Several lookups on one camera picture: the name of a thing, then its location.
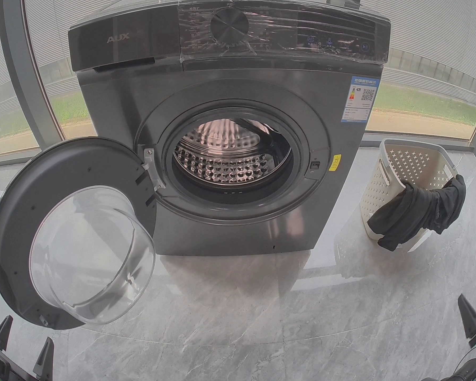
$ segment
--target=basket handle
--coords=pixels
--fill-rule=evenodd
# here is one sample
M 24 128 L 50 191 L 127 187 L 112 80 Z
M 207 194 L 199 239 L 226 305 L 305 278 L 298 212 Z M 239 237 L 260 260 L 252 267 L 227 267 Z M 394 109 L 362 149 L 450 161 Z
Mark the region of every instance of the basket handle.
M 381 170 L 381 174 L 383 175 L 383 179 L 386 182 L 386 186 L 390 186 L 390 178 L 386 173 L 386 168 L 384 168 L 383 160 L 379 157 L 379 169 Z

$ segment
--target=rotary knob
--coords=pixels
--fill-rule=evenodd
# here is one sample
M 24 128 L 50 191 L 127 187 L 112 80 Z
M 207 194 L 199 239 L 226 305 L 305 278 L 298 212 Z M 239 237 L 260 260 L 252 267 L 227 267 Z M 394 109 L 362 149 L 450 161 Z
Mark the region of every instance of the rotary knob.
M 229 7 L 215 14 L 209 28 L 217 42 L 226 45 L 236 44 L 247 35 L 249 21 L 243 12 Z

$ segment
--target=stainless steel drum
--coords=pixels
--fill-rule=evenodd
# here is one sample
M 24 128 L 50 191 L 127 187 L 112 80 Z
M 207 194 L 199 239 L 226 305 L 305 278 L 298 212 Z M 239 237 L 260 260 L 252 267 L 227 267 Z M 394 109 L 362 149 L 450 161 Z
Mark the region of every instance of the stainless steel drum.
M 211 185 L 237 186 L 275 174 L 291 147 L 269 125 L 222 118 L 201 124 L 178 143 L 174 157 L 191 177 Z

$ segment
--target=yellow warning sticker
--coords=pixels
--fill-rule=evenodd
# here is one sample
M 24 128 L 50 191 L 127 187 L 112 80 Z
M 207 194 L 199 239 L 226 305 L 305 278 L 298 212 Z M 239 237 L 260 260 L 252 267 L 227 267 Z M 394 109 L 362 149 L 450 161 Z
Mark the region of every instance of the yellow warning sticker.
M 337 154 L 336 156 L 333 156 L 333 162 L 330 165 L 329 171 L 336 171 L 338 165 L 340 164 L 340 158 L 342 158 L 342 154 Z

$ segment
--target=open door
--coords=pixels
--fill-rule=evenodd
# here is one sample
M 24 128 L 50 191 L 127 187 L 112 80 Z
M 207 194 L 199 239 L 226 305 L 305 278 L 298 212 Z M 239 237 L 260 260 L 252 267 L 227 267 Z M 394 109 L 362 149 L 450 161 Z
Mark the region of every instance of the open door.
M 153 272 L 156 197 L 141 159 L 99 137 L 33 158 L 0 199 L 0 293 L 36 325 L 119 318 Z

